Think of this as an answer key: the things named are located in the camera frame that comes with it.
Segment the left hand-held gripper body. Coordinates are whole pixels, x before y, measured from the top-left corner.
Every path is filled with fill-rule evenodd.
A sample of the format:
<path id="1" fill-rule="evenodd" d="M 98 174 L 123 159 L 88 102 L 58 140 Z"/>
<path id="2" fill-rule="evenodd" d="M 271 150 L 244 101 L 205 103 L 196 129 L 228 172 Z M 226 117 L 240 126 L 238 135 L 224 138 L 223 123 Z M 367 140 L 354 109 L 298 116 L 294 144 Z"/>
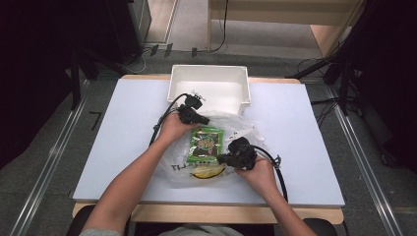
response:
<path id="1" fill-rule="evenodd" d="M 197 95 L 186 95 L 185 101 L 177 108 L 179 118 L 184 124 L 198 123 L 197 117 L 202 116 L 197 113 L 197 109 L 202 106 L 201 99 Z"/>

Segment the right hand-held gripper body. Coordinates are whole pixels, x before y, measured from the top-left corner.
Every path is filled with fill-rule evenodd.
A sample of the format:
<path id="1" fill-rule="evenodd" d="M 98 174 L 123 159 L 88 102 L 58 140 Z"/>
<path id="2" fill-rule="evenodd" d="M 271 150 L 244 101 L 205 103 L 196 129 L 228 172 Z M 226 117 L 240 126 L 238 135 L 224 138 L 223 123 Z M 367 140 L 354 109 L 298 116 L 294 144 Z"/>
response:
<path id="1" fill-rule="evenodd" d="M 257 154 L 255 148 L 245 138 L 251 133 L 250 129 L 236 131 L 229 137 L 231 143 L 228 145 L 230 158 L 228 164 L 233 167 L 251 170 L 255 166 Z"/>

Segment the green snack packet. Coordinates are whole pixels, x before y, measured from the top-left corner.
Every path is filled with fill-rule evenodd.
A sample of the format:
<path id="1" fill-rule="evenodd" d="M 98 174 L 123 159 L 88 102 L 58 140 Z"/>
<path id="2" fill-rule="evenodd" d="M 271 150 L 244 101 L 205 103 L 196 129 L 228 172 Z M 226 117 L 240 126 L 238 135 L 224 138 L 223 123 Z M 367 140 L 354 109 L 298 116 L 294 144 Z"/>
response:
<path id="1" fill-rule="evenodd" d="M 199 127 L 192 131 L 187 161 L 191 163 L 213 163 L 221 154 L 223 131 L 215 127 Z"/>

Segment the white plastic bin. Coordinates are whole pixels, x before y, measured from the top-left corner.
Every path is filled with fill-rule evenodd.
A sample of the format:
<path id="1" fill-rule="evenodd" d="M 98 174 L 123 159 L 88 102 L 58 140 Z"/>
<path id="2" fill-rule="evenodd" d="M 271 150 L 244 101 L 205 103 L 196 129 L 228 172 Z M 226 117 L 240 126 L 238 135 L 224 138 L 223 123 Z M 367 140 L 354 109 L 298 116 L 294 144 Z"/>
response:
<path id="1" fill-rule="evenodd" d="M 173 65 L 167 101 L 181 93 L 203 98 L 200 111 L 241 114 L 251 104 L 247 68 L 244 66 Z"/>

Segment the white smiley face plastic bag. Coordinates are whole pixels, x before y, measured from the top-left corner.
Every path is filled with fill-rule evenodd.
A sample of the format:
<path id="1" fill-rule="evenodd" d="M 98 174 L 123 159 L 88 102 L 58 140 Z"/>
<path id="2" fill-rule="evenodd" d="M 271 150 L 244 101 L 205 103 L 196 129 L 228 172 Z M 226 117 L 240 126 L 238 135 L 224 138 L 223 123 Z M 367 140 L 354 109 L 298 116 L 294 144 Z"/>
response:
<path id="1" fill-rule="evenodd" d="M 234 113 L 214 110 L 204 111 L 203 115 L 209 118 L 209 123 L 208 125 L 199 125 L 197 128 L 215 127 L 223 131 L 221 154 L 229 153 L 228 145 L 231 143 L 229 137 L 236 131 L 246 129 L 251 130 L 251 133 L 245 135 L 251 145 L 267 148 L 265 137 L 251 119 Z M 185 186 L 196 182 L 225 181 L 235 178 L 234 168 L 226 164 L 219 164 L 217 160 L 213 163 L 191 163 L 187 161 L 192 131 L 187 132 L 185 136 L 174 142 L 162 156 L 158 168 L 167 179 L 175 184 Z"/>

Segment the person's left hand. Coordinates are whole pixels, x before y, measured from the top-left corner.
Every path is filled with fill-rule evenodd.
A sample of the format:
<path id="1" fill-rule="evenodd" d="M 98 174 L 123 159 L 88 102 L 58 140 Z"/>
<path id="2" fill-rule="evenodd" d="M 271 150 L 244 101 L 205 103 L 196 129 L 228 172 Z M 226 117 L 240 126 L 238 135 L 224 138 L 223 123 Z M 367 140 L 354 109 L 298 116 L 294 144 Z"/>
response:
<path id="1" fill-rule="evenodd" d="M 196 127 L 197 124 L 182 123 L 178 113 L 169 114 L 163 121 L 155 142 L 160 146 L 169 147 L 172 143 Z"/>

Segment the person's right hand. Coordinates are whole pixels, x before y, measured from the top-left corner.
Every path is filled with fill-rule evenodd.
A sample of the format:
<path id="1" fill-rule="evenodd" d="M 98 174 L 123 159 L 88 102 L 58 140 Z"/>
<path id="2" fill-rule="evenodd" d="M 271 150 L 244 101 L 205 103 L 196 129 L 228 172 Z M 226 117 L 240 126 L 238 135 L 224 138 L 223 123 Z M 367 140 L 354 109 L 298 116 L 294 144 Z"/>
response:
<path id="1" fill-rule="evenodd" d="M 272 165 L 265 158 L 257 157 L 255 166 L 251 170 L 236 168 L 235 172 L 263 198 L 279 193 Z"/>

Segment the wooden table with white top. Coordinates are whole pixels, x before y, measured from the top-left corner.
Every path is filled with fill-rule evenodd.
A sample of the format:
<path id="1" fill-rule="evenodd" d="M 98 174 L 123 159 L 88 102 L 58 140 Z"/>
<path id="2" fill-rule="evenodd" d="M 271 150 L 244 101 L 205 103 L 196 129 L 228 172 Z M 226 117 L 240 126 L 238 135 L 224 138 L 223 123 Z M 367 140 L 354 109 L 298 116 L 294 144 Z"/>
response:
<path id="1" fill-rule="evenodd" d="M 143 152 L 151 123 L 166 101 L 165 76 L 122 77 L 105 112 L 76 188 L 75 211 L 92 206 L 111 180 Z M 256 122 L 272 152 L 283 158 L 288 198 L 302 218 L 343 221 L 344 199 L 303 84 L 295 79 L 252 78 L 252 103 L 244 112 Z M 201 187 L 174 187 L 154 176 L 132 213 L 137 222 L 273 224 L 271 209 L 241 178 Z"/>

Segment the person's grey shirt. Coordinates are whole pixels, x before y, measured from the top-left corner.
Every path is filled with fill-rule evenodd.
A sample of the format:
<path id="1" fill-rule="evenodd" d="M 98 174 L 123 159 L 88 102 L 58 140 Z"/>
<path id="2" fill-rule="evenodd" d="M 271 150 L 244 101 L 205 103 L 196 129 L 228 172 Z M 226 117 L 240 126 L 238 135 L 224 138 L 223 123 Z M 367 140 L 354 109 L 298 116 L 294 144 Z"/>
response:
<path id="1" fill-rule="evenodd" d="M 137 231 L 138 236 L 244 236 L 241 232 L 222 225 L 185 224 L 171 230 L 157 232 L 156 230 Z M 86 229 L 79 236 L 122 236 L 121 233 L 108 229 Z"/>

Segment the black cabinet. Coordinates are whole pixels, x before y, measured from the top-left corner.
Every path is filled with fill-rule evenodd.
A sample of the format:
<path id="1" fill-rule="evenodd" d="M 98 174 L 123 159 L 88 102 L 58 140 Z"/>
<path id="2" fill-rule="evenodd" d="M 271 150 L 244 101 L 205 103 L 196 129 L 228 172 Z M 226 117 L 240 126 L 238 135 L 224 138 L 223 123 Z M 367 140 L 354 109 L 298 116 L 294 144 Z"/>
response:
<path id="1" fill-rule="evenodd" d="M 151 15 L 148 0 L 107 0 L 116 40 L 116 55 L 124 65 L 143 54 Z"/>

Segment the black metal stand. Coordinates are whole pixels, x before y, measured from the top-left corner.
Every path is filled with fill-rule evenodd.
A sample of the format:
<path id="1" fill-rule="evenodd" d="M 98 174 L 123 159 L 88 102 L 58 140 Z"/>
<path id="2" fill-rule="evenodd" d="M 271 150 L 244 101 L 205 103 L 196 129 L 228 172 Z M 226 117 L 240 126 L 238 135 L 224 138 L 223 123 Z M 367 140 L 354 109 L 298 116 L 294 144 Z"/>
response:
<path id="1" fill-rule="evenodd" d="M 70 72 L 72 80 L 72 110 L 75 110 L 81 101 L 80 72 L 83 72 L 88 80 L 95 80 L 98 71 L 94 65 L 94 54 L 91 50 L 75 50 L 71 55 Z"/>

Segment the light wooden desk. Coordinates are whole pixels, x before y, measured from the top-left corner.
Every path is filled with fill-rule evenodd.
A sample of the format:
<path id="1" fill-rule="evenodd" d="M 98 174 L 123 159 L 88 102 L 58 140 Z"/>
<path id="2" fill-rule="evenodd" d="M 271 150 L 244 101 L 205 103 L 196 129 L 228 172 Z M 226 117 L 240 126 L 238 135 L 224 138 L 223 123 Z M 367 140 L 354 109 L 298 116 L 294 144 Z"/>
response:
<path id="1" fill-rule="evenodd" d="M 208 0 L 211 21 L 309 25 L 324 57 L 330 56 L 348 27 L 361 16 L 366 0 Z"/>

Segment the black tripod stand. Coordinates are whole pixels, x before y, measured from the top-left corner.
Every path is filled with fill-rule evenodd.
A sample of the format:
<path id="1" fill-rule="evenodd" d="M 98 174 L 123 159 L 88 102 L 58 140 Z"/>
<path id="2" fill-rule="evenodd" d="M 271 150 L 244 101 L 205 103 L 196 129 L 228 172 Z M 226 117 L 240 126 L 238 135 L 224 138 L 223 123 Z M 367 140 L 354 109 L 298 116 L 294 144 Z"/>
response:
<path id="1" fill-rule="evenodd" d="M 350 53 L 355 46 L 355 40 L 360 35 L 363 22 L 363 14 L 367 0 L 347 0 L 347 12 L 329 26 L 311 25 L 311 30 L 316 38 L 324 57 L 316 64 L 288 76 L 288 79 L 302 79 L 319 71 L 324 66 L 328 70 L 323 76 L 326 85 L 333 85 L 340 79 L 339 99 L 336 102 L 344 115 L 347 114 L 347 95 L 350 76 L 353 74 L 352 56 Z"/>

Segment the black curtain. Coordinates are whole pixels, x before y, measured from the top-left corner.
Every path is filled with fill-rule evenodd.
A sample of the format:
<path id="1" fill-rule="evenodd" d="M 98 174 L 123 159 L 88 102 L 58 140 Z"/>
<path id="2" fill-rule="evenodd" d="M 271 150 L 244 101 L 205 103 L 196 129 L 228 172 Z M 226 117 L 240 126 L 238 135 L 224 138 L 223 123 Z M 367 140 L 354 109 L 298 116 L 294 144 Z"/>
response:
<path id="1" fill-rule="evenodd" d="M 352 35 L 353 85 L 383 162 L 417 173 L 417 0 L 367 0 Z"/>
<path id="2" fill-rule="evenodd" d="M 93 0 L 0 0 L 0 169 L 75 88 L 66 70 L 97 12 Z"/>

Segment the metal floor rail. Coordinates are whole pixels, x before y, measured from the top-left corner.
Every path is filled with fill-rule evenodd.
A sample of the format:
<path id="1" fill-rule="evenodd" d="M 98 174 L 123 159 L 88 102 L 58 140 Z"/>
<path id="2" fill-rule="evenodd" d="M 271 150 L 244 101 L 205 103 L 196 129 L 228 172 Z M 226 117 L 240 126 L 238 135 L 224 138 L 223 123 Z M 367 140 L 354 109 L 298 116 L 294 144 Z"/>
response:
<path id="1" fill-rule="evenodd" d="M 374 206 L 380 216 L 382 224 L 386 230 L 387 236 L 404 236 L 401 227 L 395 217 L 393 208 L 387 200 L 387 197 L 368 161 L 355 130 L 347 115 L 340 108 L 335 109 L 338 122 L 349 143 L 353 156 L 357 162 L 362 178 L 373 200 Z"/>
<path id="2" fill-rule="evenodd" d="M 41 201 L 46 193 L 46 190 L 51 182 L 51 179 L 57 169 L 57 166 L 62 158 L 63 152 L 72 136 L 72 133 L 78 123 L 78 120 L 84 110 L 87 102 L 87 96 L 91 82 L 85 80 L 81 87 L 81 101 L 70 112 L 64 127 L 62 128 L 59 137 L 50 149 L 46 162 L 35 181 L 35 184 L 27 197 L 25 204 L 12 228 L 9 236 L 26 236 L 30 224 L 41 204 Z"/>

